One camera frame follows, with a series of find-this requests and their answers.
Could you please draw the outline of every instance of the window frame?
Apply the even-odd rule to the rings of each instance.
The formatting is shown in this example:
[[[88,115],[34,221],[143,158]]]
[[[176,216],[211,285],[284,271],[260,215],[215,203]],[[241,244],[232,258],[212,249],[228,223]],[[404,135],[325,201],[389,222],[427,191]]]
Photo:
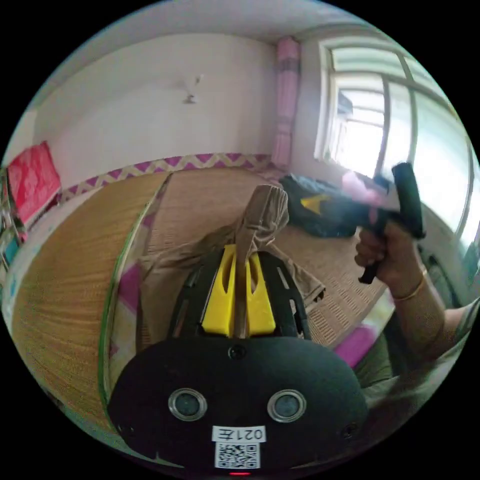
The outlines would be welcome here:
[[[453,108],[452,104],[446,99],[445,97],[439,95],[437,92],[434,90],[428,88],[427,86],[417,83],[414,80],[413,74],[407,64],[406,58],[413,60],[416,62],[415,58],[413,58],[411,55],[405,52],[401,47],[396,47],[394,44],[389,45],[389,44],[380,44],[380,43],[369,43],[368,41],[355,41],[355,42],[342,42],[339,45],[322,45],[319,43],[320,49],[324,50],[326,53],[326,59],[327,59],[327,91],[329,93],[328,95],[328,101],[329,101],[329,107],[327,108],[328,112],[328,117],[327,117],[327,128],[324,129],[324,141],[323,141],[323,149],[321,152],[321,158],[322,159],[327,159],[330,161],[330,148],[331,148],[331,136],[332,136],[332,127],[334,123],[334,118],[337,114],[337,87],[336,87],[336,82],[335,78],[336,77],[341,77],[341,76],[354,76],[354,75],[376,75],[381,78],[382,83],[383,83],[383,99],[384,99],[384,124],[383,124],[383,136],[382,136],[382,142],[380,146],[380,152],[378,154],[378,161],[377,165],[375,168],[375,174],[380,174],[383,169],[383,165],[385,162],[385,154],[387,150],[387,140],[388,136],[390,133],[390,124],[391,124],[391,96],[390,96],[390,83],[401,85],[406,87],[408,91],[408,97],[410,101],[410,115],[411,115],[411,131],[410,131],[410,146],[409,146],[409,151],[408,151],[408,157],[407,157],[407,162],[411,163],[413,165],[414,163],[414,158],[415,158],[415,152],[417,149],[417,141],[418,141],[418,134],[419,134],[419,120],[418,120],[418,108],[417,108],[417,101],[415,97],[415,93],[424,95],[425,97],[429,98],[433,102],[435,102],[437,105],[441,106],[442,108],[446,109],[451,115],[454,116],[454,118],[458,121],[460,121],[457,113],[455,112],[455,109]],[[378,73],[378,72],[373,72],[373,71],[368,71],[368,70],[343,70],[341,72],[336,72],[334,68],[334,57],[333,57],[333,51],[334,50],[340,50],[340,49],[348,49],[348,48],[368,48],[372,50],[380,50],[380,51],[386,51],[390,53],[394,53],[397,55],[401,66],[403,68],[405,78],[400,77],[400,76],[395,76],[391,74],[386,74],[386,73]],[[379,90],[375,89],[369,89],[369,88],[349,88],[349,90],[352,91],[363,91],[363,92],[375,92],[378,93]],[[465,134],[465,139],[466,139],[466,144],[467,144],[467,149],[468,149],[468,188],[467,188],[467,193],[466,197],[464,200],[464,205],[463,205],[463,210],[462,214],[460,217],[460,222],[456,228],[455,231],[453,231],[433,210],[430,208],[426,207],[426,205],[422,204],[424,208],[427,208],[429,212],[434,216],[435,220],[438,221],[442,226],[443,229],[446,229],[447,231],[451,232],[454,238],[455,243],[459,244],[461,242],[461,237],[463,234],[463,231],[465,229],[468,215],[470,212],[470,206],[471,206],[471,199],[472,199],[472,193],[473,193],[473,187],[474,187],[474,177],[475,177],[475,172],[474,172],[474,158],[472,154],[472,143],[470,141],[470,138],[465,131],[464,128],[464,134]],[[477,238],[476,241],[478,241],[480,237],[480,225],[477,230]]]

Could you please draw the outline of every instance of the zigzag border trim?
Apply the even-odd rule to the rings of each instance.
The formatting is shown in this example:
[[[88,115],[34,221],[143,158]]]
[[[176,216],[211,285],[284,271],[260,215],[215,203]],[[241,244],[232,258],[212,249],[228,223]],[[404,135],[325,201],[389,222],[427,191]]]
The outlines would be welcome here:
[[[272,183],[276,183],[286,173],[275,168],[271,156],[266,154],[242,153],[199,153],[196,155],[174,156],[153,161],[145,161],[111,170],[102,175],[88,178],[58,194],[58,202],[65,203],[74,197],[104,187],[105,185],[130,177],[153,174],[156,172],[177,172],[180,170],[197,170],[207,168],[244,168]]]

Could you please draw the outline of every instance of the red bag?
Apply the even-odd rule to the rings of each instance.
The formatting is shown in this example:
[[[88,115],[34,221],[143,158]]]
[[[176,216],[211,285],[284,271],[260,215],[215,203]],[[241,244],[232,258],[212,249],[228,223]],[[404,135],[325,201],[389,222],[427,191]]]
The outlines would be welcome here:
[[[62,188],[47,142],[24,150],[7,171],[17,215],[28,228]]]

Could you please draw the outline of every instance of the ceiling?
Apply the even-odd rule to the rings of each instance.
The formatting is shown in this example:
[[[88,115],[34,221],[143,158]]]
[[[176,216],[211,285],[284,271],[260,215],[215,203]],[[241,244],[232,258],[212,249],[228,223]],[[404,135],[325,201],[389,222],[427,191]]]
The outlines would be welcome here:
[[[67,58],[32,101],[38,107],[76,72],[132,44],[164,35],[218,33],[275,44],[316,27],[366,22],[315,0],[173,0],[156,3],[106,27]]]

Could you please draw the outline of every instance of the window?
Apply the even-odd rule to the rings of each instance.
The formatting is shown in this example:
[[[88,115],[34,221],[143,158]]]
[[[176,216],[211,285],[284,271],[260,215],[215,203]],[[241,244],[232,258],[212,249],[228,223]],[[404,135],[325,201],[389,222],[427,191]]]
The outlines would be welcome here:
[[[415,94],[418,140],[413,171],[421,201],[455,232],[469,189],[469,147],[462,125],[443,107]]]
[[[407,162],[409,159],[412,139],[412,112],[407,87],[390,83],[389,91],[390,129],[381,173],[389,180],[393,180],[392,167],[400,162]]]
[[[363,76],[355,81],[355,76],[339,75],[334,95],[338,107],[333,121],[330,158],[348,169],[372,177],[385,123],[382,79]]]
[[[336,72],[377,72],[405,77],[399,57],[375,48],[336,48],[332,51]]]
[[[325,156],[391,180],[394,165],[412,163],[422,203],[462,243],[471,243],[480,221],[473,208],[480,205],[480,174],[475,167],[472,189],[470,142],[442,89],[393,45],[342,46],[330,54],[335,108]]]
[[[461,244],[467,249],[470,244],[479,241],[477,233],[480,226],[480,165],[474,149],[471,149],[473,156],[473,190],[470,198],[470,208],[466,218],[465,227],[460,237]]]

